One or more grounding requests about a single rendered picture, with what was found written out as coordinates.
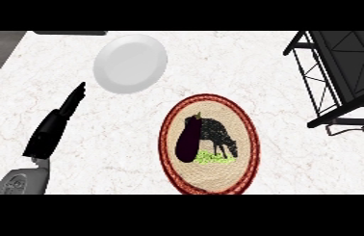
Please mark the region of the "oval woven placemat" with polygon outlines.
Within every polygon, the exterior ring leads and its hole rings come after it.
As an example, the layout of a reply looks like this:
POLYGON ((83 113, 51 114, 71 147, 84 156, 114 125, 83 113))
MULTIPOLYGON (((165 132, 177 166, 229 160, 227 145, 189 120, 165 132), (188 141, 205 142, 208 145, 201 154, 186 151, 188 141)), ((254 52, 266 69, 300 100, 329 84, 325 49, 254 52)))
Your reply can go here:
POLYGON ((255 125, 226 97, 202 93, 188 97, 165 116, 158 140, 160 160, 173 185, 183 194, 241 195, 258 172, 261 144, 255 125), (185 163, 176 154, 186 119, 201 115, 202 136, 196 159, 185 163))

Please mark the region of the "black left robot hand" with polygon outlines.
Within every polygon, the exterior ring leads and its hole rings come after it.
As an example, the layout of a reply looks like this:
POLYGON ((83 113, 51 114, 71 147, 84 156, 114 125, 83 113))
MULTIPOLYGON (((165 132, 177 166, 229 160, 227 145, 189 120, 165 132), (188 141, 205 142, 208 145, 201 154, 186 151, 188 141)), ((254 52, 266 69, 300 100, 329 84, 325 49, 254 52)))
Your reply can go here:
POLYGON ((31 135, 23 155, 46 160, 59 145, 64 129, 79 104, 86 96, 86 83, 81 83, 70 94, 61 107, 45 117, 31 135))

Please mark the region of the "dark purple eggplant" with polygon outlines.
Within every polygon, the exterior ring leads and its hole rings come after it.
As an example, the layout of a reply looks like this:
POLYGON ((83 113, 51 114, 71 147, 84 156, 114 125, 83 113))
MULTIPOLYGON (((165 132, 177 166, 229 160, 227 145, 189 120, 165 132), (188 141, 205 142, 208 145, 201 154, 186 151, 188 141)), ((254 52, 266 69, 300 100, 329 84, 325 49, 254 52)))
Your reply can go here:
POLYGON ((201 114, 196 114, 191 117, 188 125, 185 126, 176 147, 177 157, 185 163, 191 163, 195 160, 198 154, 201 128, 202 117, 201 114))

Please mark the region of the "white round plate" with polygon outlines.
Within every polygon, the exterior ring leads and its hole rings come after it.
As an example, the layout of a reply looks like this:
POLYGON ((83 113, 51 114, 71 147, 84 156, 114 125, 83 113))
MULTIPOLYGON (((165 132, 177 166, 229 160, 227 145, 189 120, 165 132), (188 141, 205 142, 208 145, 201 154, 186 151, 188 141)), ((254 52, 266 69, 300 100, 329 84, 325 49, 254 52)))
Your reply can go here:
POLYGON ((168 63, 163 43, 148 35, 130 35, 114 40, 95 61, 95 77, 114 93, 135 93, 160 80, 168 63))

